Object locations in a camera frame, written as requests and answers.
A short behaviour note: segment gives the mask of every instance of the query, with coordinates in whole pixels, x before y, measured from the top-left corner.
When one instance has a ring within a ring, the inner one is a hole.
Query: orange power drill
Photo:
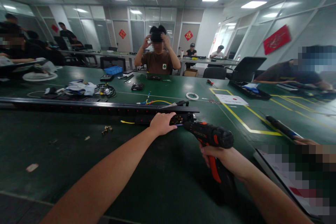
[[[205,122],[185,122],[183,127],[194,134],[203,146],[215,146],[229,149],[233,146],[234,137],[231,131],[216,127]],[[221,161],[209,156],[213,178],[224,193],[224,200],[228,205],[237,206],[238,193],[233,174],[225,168]]]

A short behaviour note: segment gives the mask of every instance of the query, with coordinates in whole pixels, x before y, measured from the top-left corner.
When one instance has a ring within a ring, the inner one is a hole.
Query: blue bin
[[[120,72],[123,72],[123,68],[120,66],[112,66],[110,68],[105,68],[104,70],[105,70],[105,73],[111,74],[111,75],[115,75]]]

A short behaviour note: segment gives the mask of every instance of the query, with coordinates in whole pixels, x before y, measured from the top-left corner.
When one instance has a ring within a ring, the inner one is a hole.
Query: tape roll
[[[195,93],[187,93],[186,95],[185,95],[189,100],[198,100],[198,95],[197,94],[195,94]]]

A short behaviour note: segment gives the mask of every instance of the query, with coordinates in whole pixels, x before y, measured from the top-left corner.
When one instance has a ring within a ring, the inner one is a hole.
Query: white paper
[[[239,96],[231,96],[225,94],[216,94],[221,103],[232,104],[232,105],[243,105],[248,106],[249,104]]]

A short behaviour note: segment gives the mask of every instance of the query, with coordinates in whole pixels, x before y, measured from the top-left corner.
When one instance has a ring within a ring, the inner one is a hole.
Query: hand
[[[319,145],[318,143],[310,139],[304,139],[299,136],[294,136],[294,138],[296,139],[294,140],[294,142],[296,142],[299,145]]]
[[[203,158],[210,168],[210,161],[208,156],[218,158],[222,164],[234,174],[240,181],[248,180],[257,169],[249,160],[240,154],[235,148],[223,149],[214,146],[203,147],[199,143]]]
[[[143,49],[146,49],[147,47],[149,47],[152,44],[152,42],[148,43],[148,39],[150,37],[151,37],[150,35],[147,35],[146,38],[145,38],[145,40],[143,41],[143,44],[142,44],[142,48]]]
[[[163,42],[165,44],[165,47],[168,49],[170,48],[170,40],[169,38],[167,37],[167,35],[164,35],[164,34],[161,34],[161,38],[163,39]]]
[[[167,134],[169,131],[177,128],[176,125],[169,125],[170,120],[174,115],[176,115],[175,112],[170,114],[157,113],[150,122],[149,128],[156,132],[158,136]]]

